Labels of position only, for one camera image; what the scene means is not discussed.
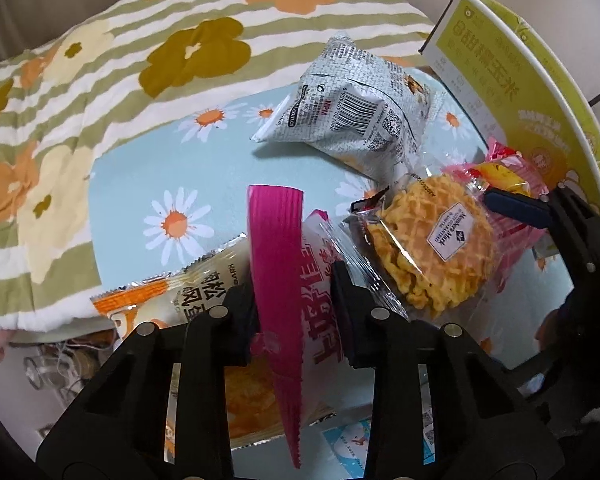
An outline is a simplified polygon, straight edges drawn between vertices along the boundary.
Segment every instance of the white snack bag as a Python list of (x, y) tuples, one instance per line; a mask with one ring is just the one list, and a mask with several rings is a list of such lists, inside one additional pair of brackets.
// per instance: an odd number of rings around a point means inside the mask
[(408, 173), (422, 143), (435, 94), (417, 69), (360, 50), (333, 36), (289, 95), (251, 137), (256, 142), (306, 142), (390, 184)]

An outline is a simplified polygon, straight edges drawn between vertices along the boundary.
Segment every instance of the floral tablecloth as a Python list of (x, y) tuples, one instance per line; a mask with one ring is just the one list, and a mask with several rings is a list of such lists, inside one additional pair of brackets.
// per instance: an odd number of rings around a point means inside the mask
[[(97, 315), (87, 196), (101, 155), (199, 110), (183, 134), (206, 138), (214, 107), (297, 81), (338, 30), (414, 65), (431, 28), (404, 0), (121, 0), (0, 63), (0, 328)], [(202, 217), (202, 197), (171, 200)]]

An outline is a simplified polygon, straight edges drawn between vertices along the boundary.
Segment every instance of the barcode number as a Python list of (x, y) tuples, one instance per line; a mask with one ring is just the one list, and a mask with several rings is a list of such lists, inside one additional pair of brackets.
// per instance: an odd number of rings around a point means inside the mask
[(374, 118), (378, 104), (364, 100), (362, 97), (343, 92), (338, 113), (331, 126), (333, 131), (355, 130), (364, 135)]

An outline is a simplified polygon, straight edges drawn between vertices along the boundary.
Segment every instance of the packaged bread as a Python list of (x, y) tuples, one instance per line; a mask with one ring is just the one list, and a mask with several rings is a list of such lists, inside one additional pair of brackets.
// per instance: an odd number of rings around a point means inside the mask
[(406, 302), (436, 318), (474, 296), (500, 251), (479, 189), (447, 174), (421, 178), (365, 215), (374, 251)]

